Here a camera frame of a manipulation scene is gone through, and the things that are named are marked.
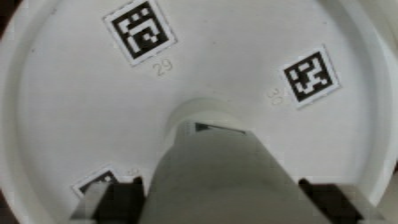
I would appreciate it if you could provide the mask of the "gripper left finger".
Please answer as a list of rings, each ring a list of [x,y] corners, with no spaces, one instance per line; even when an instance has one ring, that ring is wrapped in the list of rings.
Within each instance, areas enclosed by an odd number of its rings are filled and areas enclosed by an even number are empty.
[[[144,208],[144,181],[92,183],[67,224],[138,224]]]

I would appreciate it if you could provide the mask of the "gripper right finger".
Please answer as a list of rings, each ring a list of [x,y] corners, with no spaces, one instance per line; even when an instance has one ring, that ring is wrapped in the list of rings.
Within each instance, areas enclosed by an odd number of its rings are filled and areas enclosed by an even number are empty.
[[[368,224],[380,220],[380,212],[352,185],[311,183],[302,178],[298,187],[330,224]]]

